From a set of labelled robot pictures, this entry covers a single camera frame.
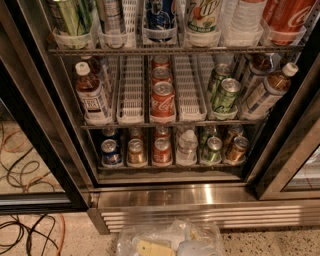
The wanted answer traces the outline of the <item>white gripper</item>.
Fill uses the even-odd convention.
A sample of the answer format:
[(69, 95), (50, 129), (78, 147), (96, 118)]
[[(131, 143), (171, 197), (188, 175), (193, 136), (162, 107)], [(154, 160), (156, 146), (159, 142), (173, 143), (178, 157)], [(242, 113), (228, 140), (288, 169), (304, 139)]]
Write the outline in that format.
[(218, 256), (219, 243), (212, 237), (184, 234), (139, 235), (132, 239), (136, 256)]

